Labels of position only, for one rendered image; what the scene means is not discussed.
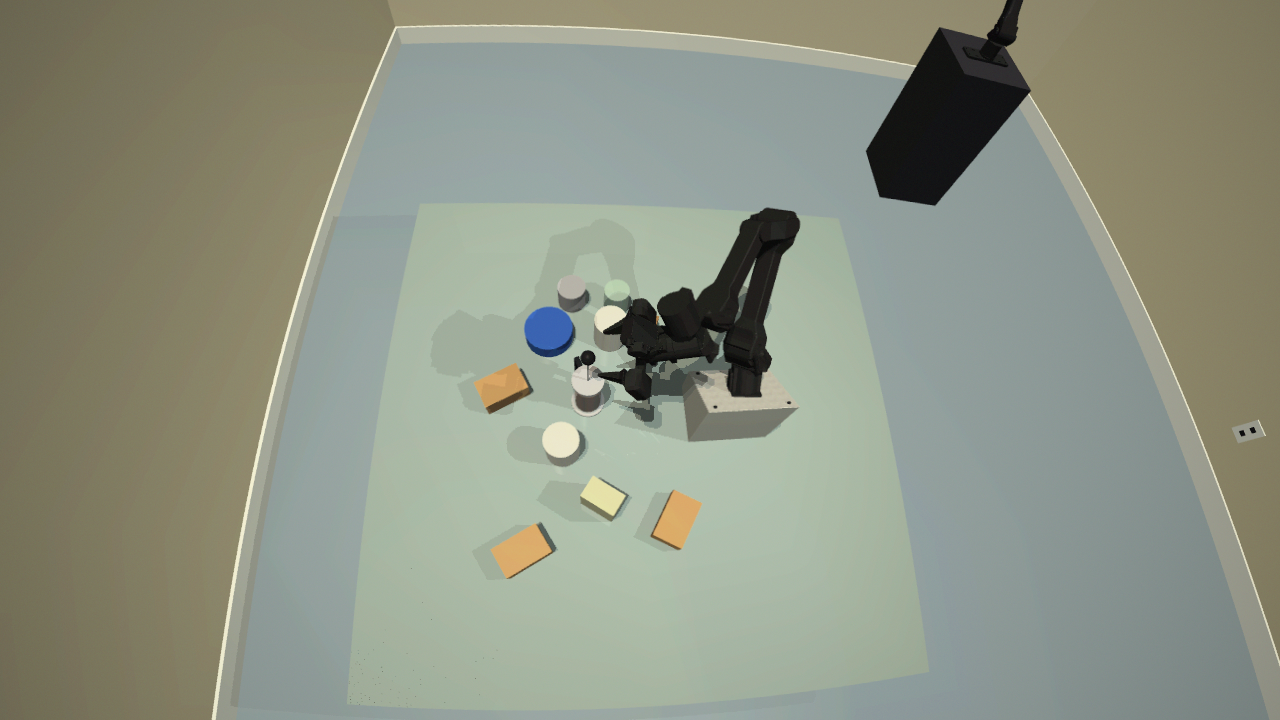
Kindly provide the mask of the tan-brown box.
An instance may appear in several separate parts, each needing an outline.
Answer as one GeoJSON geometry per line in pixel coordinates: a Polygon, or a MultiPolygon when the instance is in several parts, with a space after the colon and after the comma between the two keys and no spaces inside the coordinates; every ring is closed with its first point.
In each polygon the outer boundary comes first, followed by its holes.
{"type": "Polygon", "coordinates": [[[518,534],[512,536],[508,541],[493,547],[492,553],[495,556],[506,578],[511,579],[511,577],[516,577],[518,573],[532,566],[532,564],[540,562],[541,559],[548,557],[553,551],[538,524],[534,523],[525,530],[518,532],[518,534]]]}
{"type": "Polygon", "coordinates": [[[675,550],[684,550],[700,509],[701,502],[673,489],[650,537],[675,550]]]}
{"type": "Polygon", "coordinates": [[[489,414],[530,395],[517,363],[475,380],[474,384],[489,414]]]}

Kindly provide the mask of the olive green rectangular block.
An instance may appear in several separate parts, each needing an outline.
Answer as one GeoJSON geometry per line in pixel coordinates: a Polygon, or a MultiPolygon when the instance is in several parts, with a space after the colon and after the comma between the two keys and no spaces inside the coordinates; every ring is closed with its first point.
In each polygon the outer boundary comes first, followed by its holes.
{"type": "Polygon", "coordinates": [[[609,521],[616,516],[621,503],[625,500],[625,495],[620,491],[607,486],[605,482],[594,477],[589,480],[586,488],[580,495],[580,502],[593,510],[593,512],[600,514],[609,521]]]}

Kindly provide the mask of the blue cylinder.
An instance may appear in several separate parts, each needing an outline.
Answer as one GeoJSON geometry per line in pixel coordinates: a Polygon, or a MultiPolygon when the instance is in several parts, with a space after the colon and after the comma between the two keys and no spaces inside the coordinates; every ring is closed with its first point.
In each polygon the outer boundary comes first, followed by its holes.
{"type": "Polygon", "coordinates": [[[529,315],[524,334],[534,354],[556,357],[570,348],[572,322],[561,307],[541,307],[529,315]]]}

